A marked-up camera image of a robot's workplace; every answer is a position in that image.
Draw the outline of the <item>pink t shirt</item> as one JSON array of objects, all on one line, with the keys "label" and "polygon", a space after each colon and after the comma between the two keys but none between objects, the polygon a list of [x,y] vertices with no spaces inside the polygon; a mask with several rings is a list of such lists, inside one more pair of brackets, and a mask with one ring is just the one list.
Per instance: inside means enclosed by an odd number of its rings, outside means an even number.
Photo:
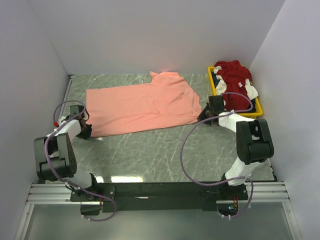
[{"label": "pink t shirt", "polygon": [[200,97],[177,72],[151,72],[151,82],[86,91],[92,137],[171,128],[197,122]]}]

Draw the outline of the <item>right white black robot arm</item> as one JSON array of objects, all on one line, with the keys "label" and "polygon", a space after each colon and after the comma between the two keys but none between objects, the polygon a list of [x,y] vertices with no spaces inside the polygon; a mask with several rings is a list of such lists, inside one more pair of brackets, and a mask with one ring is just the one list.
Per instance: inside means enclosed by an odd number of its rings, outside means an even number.
[{"label": "right white black robot arm", "polygon": [[222,175],[222,180],[228,182],[219,186],[221,195],[231,198],[241,192],[253,170],[274,155],[268,123],[265,119],[248,118],[226,111],[221,95],[209,96],[197,119],[208,125],[216,123],[236,135],[237,158]]}]

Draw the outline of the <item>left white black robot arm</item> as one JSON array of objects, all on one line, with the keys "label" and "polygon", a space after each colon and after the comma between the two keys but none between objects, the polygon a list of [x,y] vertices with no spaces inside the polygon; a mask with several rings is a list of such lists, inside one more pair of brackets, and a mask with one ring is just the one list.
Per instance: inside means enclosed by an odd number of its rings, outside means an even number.
[{"label": "left white black robot arm", "polygon": [[97,194],[98,183],[92,173],[78,170],[72,141],[75,138],[89,140],[92,125],[87,124],[90,115],[83,102],[69,107],[69,115],[62,120],[53,113],[53,132],[38,137],[33,142],[36,174],[42,181],[60,181],[74,192]]}]

